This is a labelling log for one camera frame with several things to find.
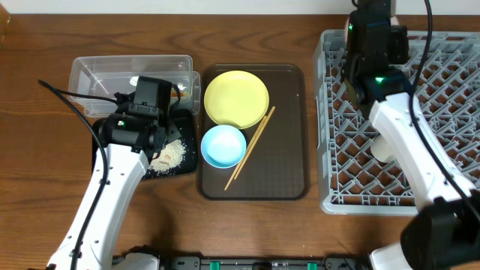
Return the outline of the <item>rice food waste pile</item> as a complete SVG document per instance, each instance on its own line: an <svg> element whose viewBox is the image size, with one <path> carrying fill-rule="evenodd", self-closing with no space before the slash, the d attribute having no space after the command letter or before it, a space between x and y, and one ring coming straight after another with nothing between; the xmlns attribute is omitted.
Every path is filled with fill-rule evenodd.
<svg viewBox="0 0 480 270"><path fill-rule="evenodd" d="M174 169L180 167L185 159L185 153L186 145L180 139L170 142L161 150L158 158L151 161L148 169L154 173L172 173Z"/></svg>

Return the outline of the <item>snack wrapper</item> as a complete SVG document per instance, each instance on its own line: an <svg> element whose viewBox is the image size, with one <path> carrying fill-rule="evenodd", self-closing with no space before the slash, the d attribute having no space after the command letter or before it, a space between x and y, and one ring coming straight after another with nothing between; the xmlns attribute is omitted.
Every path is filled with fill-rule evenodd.
<svg viewBox="0 0 480 270"><path fill-rule="evenodd" d="M137 86L138 79L139 79L139 76L132 76L130 78L129 83L132 86ZM183 86L182 83L179 83L177 85L172 85L171 96L173 98L177 98L178 96L180 96L181 98L186 98L189 94L190 93L187 91L187 88Z"/></svg>

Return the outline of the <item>light blue bowl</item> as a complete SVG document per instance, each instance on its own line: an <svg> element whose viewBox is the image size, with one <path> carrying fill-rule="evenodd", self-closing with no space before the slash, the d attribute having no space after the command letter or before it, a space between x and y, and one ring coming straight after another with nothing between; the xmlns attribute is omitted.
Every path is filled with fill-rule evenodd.
<svg viewBox="0 0 480 270"><path fill-rule="evenodd" d="M202 137L200 150L204 161L218 169L236 166L247 151L243 133L230 125L217 125Z"/></svg>

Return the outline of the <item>wooden chopstick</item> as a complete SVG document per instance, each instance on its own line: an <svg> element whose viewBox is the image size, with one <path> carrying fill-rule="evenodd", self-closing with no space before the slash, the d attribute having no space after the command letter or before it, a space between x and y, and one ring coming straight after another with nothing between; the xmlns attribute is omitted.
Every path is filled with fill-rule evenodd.
<svg viewBox="0 0 480 270"><path fill-rule="evenodd" d="M252 139L251 139L250 142L247 144L247 151L245 152L244 157L243 157L243 158L240 160L240 162L236 165L236 167L235 167L232 175L231 175L230 178L229 178L229 181L227 182L227 184L226 184L226 186L225 186L225 188L224 188L225 191L228 189L228 187L230 186L232 180L233 180L233 179L235 178L235 176L237 175L237 173L238 173L238 171L239 171L239 169L240 169L240 166L243 164L243 161L244 161L245 158L247 157L247 153L250 151L250 148L251 148L251 146L253 145L253 141L257 138L258 133L260 132L260 128L263 126L266 118L267 118L266 115L262 118L262 120L261 120L258 128L256 129L256 131L255 131Z"/></svg>
<svg viewBox="0 0 480 270"><path fill-rule="evenodd" d="M237 175L235 176L235 178L234 178L234 179L237 179L237 178L238 178L238 176L239 176L239 173L242 171L242 169L243 169L243 167L244 167L244 165L245 165L245 163L246 163L247 159L250 157L250 155L251 155L251 152L254 150L254 147L255 147L255 145L257 144L257 141L259 140L260 136L262 135L262 133L263 133L263 131L264 131L264 129L265 129L265 127L266 127L266 125L268 124L268 122L269 122L269 119L272 117L272 115L273 115L273 113L274 113L275 109L276 109L276 107L275 107L275 106L273 106L273 107L270 109L270 111L269 111L269 113L268 113L268 115L267 115L267 118L266 118L266 120L265 120L265 122L264 122L263 126L262 126L262 127L260 128L260 130L259 130L259 133L258 133L258 136L257 136L257 138L256 138L256 139L253 141L253 145L251 146L251 148L250 148L250 151L247 153L247 157L244 159L244 161L243 161L243 164L240 166L240 169L239 169L239 171L238 171L238 173L237 173Z"/></svg>

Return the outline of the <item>white green cup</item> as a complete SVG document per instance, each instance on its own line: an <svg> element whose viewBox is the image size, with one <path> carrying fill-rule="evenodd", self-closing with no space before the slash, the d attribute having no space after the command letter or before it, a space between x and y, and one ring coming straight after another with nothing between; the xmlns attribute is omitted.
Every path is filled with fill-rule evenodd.
<svg viewBox="0 0 480 270"><path fill-rule="evenodd" d="M378 135L373 139L372 145L370 146L370 151L372 155L382 163L389 163L395 159L389 144L381 135Z"/></svg>

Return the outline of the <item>pink bowl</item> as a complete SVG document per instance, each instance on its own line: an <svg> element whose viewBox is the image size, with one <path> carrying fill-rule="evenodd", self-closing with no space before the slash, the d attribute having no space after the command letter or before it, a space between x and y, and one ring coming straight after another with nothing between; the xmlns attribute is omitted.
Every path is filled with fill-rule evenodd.
<svg viewBox="0 0 480 270"><path fill-rule="evenodd" d="M399 20L396 16L393 16L390 18L390 22L393 26L399 26L400 23L399 23ZM345 27L344 27L344 41L347 42L348 40L348 32L349 32L349 20L346 21L345 23Z"/></svg>

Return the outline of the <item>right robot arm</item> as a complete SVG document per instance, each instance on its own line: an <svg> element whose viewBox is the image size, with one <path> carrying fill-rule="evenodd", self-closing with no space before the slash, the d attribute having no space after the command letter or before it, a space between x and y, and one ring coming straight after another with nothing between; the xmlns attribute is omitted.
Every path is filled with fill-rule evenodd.
<svg viewBox="0 0 480 270"><path fill-rule="evenodd" d="M450 269L479 259L479 191L452 163L415 95L407 62L407 28L394 25L390 1L356 1L346 23L341 75L351 101L378 135L382 162L397 161L417 215L396 244L370 253L372 269Z"/></svg>

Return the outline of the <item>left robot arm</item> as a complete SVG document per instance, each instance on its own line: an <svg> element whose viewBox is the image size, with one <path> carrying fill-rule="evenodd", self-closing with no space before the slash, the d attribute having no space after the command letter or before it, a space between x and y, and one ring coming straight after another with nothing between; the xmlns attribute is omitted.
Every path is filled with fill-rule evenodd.
<svg viewBox="0 0 480 270"><path fill-rule="evenodd" d="M178 105L178 86L140 76L130 94L115 93L115 112L94 129L85 126L97 145L91 180L73 223L48 269L160 269L160 256L136 247L114 262L113 251L131 198L151 161L167 140L170 112Z"/></svg>

